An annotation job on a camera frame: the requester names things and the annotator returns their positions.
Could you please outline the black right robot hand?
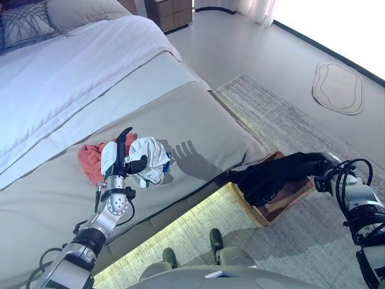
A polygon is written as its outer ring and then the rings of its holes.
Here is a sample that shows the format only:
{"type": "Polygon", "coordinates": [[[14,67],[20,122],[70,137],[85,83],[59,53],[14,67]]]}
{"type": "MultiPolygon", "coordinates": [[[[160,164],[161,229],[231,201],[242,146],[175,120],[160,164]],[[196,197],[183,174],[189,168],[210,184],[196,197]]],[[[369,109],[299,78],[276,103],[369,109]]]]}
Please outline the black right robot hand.
{"type": "Polygon", "coordinates": [[[315,165],[314,177],[323,177],[331,169],[339,165],[342,161],[341,159],[332,152],[322,152],[317,153],[318,160],[315,165]]]}

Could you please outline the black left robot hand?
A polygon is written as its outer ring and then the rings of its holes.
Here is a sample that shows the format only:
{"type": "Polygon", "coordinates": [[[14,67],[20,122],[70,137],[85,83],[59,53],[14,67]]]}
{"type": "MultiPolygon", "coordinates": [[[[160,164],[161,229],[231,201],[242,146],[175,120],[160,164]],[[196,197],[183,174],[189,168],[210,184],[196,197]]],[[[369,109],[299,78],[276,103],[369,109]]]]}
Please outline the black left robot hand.
{"type": "Polygon", "coordinates": [[[100,171],[104,179],[110,176],[134,175],[140,173],[147,166],[147,156],[142,155],[139,160],[125,161],[126,139],[132,127],[126,128],[114,141],[110,141],[102,149],[100,171]]]}

